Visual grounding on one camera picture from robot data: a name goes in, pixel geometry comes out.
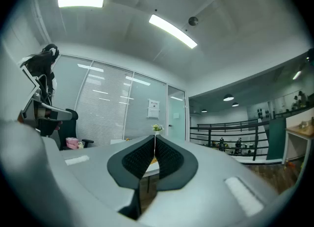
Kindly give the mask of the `wooden side table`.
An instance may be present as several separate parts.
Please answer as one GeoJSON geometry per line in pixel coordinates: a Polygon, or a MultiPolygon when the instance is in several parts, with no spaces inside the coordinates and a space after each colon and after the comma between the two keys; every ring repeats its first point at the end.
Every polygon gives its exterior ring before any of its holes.
{"type": "Polygon", "coordinates": [[[314,126],[308,122],[286,128],[285,148],[282,164],[304,157],[304,165],[310,155],[314,141],[314,126]]]}

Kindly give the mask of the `dark green board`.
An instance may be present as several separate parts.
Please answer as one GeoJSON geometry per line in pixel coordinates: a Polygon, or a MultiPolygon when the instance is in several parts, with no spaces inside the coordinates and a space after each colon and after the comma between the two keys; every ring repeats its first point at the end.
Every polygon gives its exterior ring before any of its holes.
{"type": "Polygon", "coordinates": [[[267,160],[282,159],[286,140],[286,119],[278,118],[269,123],[267,160]]]}

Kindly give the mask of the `frosted glass door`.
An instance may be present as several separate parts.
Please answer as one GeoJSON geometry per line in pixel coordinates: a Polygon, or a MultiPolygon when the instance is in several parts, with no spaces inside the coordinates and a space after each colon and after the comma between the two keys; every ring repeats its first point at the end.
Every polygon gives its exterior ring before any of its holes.
{"type": "Polygon", "coordinates": [[[185,140],[185,92],[168,86],[168,136],[185,140]]]}

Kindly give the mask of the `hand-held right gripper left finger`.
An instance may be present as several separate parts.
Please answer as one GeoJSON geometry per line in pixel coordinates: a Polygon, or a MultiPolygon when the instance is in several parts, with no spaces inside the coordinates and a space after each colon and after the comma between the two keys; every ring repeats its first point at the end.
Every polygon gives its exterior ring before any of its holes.
{"type": "Polygon", "coordinates": [[[61,156],[79,182],[109,208],[138,219],[140,180],[154,158],[155,137],[63,150],[61,156]]]}

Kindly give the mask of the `long ceiling light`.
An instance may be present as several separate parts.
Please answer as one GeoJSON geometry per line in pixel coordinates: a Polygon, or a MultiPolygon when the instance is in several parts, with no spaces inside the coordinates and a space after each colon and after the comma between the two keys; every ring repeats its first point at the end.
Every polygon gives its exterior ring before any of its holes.
{"type": "Polygon", "coordinates": [[[58,7],[96,7],[102,8],[104,0],[58,0],[58,7]]]}
{"type": "Polygon", "coordinates": [[[197,43],[183,31],[155,14],[150,17],[149,23],[169,33],[191,49],[194,49],[197,46],[197,43]]]}

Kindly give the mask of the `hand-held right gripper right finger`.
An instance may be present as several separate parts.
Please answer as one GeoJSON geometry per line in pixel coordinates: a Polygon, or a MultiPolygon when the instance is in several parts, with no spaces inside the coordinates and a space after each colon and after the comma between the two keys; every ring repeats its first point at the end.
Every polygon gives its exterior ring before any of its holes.
{"type": "Polygon", "coordinates": [[[157,195],[140,217],[148,227],[269,227],[278,193],[226,153],[156,138],[157,195]]]}

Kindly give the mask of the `paper notice on glass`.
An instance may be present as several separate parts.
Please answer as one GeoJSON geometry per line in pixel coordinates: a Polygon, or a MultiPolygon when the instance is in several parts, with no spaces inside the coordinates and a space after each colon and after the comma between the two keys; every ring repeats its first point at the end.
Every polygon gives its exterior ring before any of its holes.
{"type": "Polygon", "coordinates": [[[148,99],[148,112],[147,118],[156,118],[159,119],[159,109],[160,102],[152,99],[148,99]]]}

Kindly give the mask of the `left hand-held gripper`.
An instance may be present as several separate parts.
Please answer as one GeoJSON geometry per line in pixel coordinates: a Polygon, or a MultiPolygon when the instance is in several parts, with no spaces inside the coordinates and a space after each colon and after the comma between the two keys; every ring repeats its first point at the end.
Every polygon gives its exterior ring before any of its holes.
{"type": "Polygon", "coordinates": [[[18,121],[26,125],[38,125],[38,119],[50,121],[71,120],[71,112],[43,103],[46,95],[46,76],[40,72],[30,73],[24,63],[20,68],[34,84],[34,88],[30,92],[28,102],[19,113],[18,121]]]}

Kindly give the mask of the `black mesh office chair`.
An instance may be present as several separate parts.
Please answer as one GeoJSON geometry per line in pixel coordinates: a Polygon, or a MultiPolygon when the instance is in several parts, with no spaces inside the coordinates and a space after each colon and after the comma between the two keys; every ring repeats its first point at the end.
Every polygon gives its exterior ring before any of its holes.
{"type": "MultiPolygon", "coordinates": [[[[77,125],[77,120],[78,120],[79,116],[78,116],[77,112],[74,110],[66,109],[66,111],[69,111],[72,113],[72,119],[67,120],[67,121],[63,121],[59,127],[59,130],[58,130],[58,135],[59,135],[59,139],[60,139],[59,150],[70,150],[70,148],[68,148],[66,146],[66,138],[67,137],[77,138],[76,125],[77,125]]],[[[79,142],[82,142],[84,145],[84,148],[87,148],[88,145],[90,143],[93,143],[94,141],[82,139],[81,141],[79,140],[79,142]]]]}

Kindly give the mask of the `black metal railing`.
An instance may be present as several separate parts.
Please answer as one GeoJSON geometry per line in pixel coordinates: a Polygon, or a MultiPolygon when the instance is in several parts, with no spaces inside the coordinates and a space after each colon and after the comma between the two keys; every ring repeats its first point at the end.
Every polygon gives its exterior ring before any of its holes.
{"type": "Polygon", "coordinates": [[[197,124],[190,127],[189,140],[223,151],[241,162],[265,161],[269,149],[268,126],[268,122],[260,119],[197,124]]]}

